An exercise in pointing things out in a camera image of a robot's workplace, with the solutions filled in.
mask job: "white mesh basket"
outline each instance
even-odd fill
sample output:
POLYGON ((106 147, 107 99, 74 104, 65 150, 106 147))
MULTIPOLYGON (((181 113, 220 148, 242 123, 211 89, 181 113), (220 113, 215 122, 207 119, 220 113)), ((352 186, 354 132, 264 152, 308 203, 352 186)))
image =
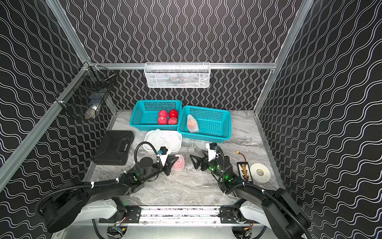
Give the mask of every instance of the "white mesh basket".
POLYGON ((150 88, 207 88, 209 62, 146 62, 144 75, 150 88))

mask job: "white tape roll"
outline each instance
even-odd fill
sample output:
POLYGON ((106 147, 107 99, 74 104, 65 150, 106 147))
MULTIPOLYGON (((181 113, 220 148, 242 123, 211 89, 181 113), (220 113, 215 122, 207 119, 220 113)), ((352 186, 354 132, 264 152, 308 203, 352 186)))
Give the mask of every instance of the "white tape roll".
POLYGON ((253 163, 249 170, 251 171, 252 179, 258 183, 266 183, 270 180, 270 171, 267 166, 261 163, 253 163))

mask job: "black wavy patterned wall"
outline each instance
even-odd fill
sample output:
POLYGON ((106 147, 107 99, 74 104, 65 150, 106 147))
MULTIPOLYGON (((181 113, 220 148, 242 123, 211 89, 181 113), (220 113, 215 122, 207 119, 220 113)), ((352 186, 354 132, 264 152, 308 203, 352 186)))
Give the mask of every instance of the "black wavy patterned wall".
POLYGON ((44 0, 0 1, 0 166, 82 65, 44 0))
POLYGON ((314 238, 382 237, 381 13, 316 0, 259 114, 314 238))
POLYGON ((118 109, 142 99, 178 99, 183 105, 253 110, 270 70, 212 70, 208 88, 149 88, 142 70, 123 70, 111 96, 118 109))
POLYGON ((71 178, 82 180, 111 120, 104 106, 94 120, 62 110, 0 194, 0 239, 49 239, 37 201, 71 178))
POLYGON ((274 62, 301 0, 60 2, 94 62, 274 62))
MULTIPOLYGON (((12 154, 82 65, 45 0, 0 1, 0 163, 12 154)), ((50 238, 34 204, 83 179, 111 119, 60 115, 0 193, 0 239, 50 238)))

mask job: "red apple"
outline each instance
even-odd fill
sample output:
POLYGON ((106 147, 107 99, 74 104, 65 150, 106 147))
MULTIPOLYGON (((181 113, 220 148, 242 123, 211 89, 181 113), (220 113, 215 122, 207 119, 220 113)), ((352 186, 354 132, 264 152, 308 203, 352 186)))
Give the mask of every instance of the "red apple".
POLYGON ((167 118, 167 116, 168 116, 168 113, 167 113, 167 111, 165 111, 165 110, 162 110, 162 111, 159 111, 159 114, 158 114, 159 116, 164 116, 164 117, 166 117, 167 118))
POLYGON ((170 110, 170 112, 169 112, 169 117, 175 117, 175 118, 177 118, 178 117, 178 112, 176 111, 176 110, 170 110))
POLYGON ((178 120, 175 118, 175 117, 171 117, 169 120, 168 120, 168 124, 169 125, 176 125, 178 123, 178 120))
POLYGON ((159 118, 158 118, 158 123, 159 123, 160 125, 165 125, 165 124, 167 124, 167 118, 164 117, 164 116, 159 116, 159 118))

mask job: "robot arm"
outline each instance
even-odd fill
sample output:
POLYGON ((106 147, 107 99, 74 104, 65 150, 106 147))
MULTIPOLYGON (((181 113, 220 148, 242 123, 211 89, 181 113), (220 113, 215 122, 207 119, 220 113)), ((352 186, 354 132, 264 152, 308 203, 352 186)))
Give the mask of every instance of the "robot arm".
POLYGON ((229 157, 224 156, 216 143, 211 143, 209 148, 211 150, 216 148, 218 156, 211 160, 205 153, 202 158, 190 155, 195 169, 199 167, 202 171, 209 169, 224 194, 233 193, 236 197, 244 199, 242 203, 248 201, 257 206, 256 209, 251 210, 248 204, 245 207, 240 204, 240 208, 238 207, 235 212, 236 218, 242 216, 246 219, 256 220, 256 218, 249 218, 249 214, 262 209, 268 222, 263 220, 263 224, 270 227, 279 239, 299 239, 303 234, 311 239, 307 230, 311 225, 310 220, 284 189, 265 190, 244 181, 234 173, 229 157))
POLYGON ((124 206, 120 206, 120 199, 115 198, 115 196, 130 195, 139 191, 144 187, 145 182, 152 178, 156 179, 161 172, 168 176, 178 157, 166 155, 167 159, 162 164, 160 157, 166 153, 167 149, 162 147, 157 154, 157 162, 153 163, 151 158, 144 157, 132 169, 124 172, 114 180, 96 183, 69 180, 58 190, 39 200, 36 205, 36 214, 45 220, 48 232, 53 233, 66 228, 74 222, 84 206, 99 200, 112 198, 112 201, 107 202, 111 204, 109 208, 115 208, 115 206, 120 208, 113 214, 116 217, 115 221, 123 219, 125 217, 124 206))
MULTIPOLYGON (((190 157, 195 169, 201 167, 202 171, 211 171, 224 194, 233 193, 241 198, 233 207, 234 220, 258 221, 270 227, 279 239, 299 239, 304 233, 311 239, 306 230, 311 224, 309 219, 285 190, 264 190, 242 180, 233 172, 229 157, 224 156, 216 144, 215 147, 219 156, 213 160, 206 154, 203 158, 190 157)), ((161 153, 167 153, 164 147, 154 152, 157 155, 155 163, 149 157, 137 162, 135 153, 135 166, 117 179, 96 183, 74 180, 66 182, 57 191, 40 199, 36 205, 36 214, 45 220, 48 232, 60 231, 72 222, 84 219, 110 218, 112 222, 123 220, 126 218, 125 206, 116 196, 137 192, 144 187, 145 182, 155 180, 161 172, 168 176, 178 159, 168 156, 165 161, 161 160, 161 153)))

